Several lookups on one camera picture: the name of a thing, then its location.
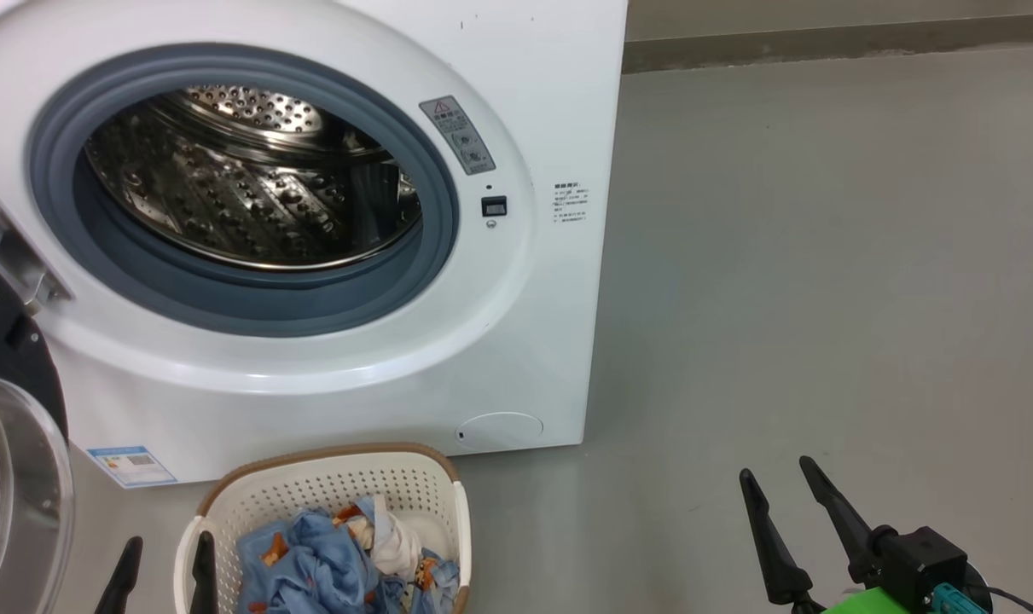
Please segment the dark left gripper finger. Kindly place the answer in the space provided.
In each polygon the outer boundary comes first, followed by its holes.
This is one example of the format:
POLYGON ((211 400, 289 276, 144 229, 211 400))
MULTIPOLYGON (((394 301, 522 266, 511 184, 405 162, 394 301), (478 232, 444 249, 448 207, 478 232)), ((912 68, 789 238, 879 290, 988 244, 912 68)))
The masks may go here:
POLYGON ((96 614, 125 614, 127 602, 139 576, 143 548, 144 540, 140 536, 130 538, 126 542, 118 563, 112 571, 109 582, 104 587, 102 598, 96 604, 96 614))
POLYGON ((197 541, 191 576, 194 579, 191 614, 218 613, 216 544, 209 531, 201 532, 197 541))

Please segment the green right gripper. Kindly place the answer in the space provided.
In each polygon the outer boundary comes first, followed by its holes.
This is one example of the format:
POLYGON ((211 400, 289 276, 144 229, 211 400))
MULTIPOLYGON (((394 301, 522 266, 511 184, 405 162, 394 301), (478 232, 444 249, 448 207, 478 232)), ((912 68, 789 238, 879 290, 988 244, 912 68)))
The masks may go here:
MULTIPOLYGON (((879 574, 872 551, 868 549, 868 536, 872 532, 870 525, 833 486, 829 477, 813 458, 802 455, 799 466, 815 501, 827 510, 833 528, 846 553, 852 581, 856 584, 878 584, 879 574)), ((789 605, 792 613, 909 613, 905 606, 879 588, 852 592, 831 607, 811 598, 811 576, 797 566, 777 531, 769 516, 766 495, 757 478, 750 469, 742 469, 739 481, 769 603, 789 605)))

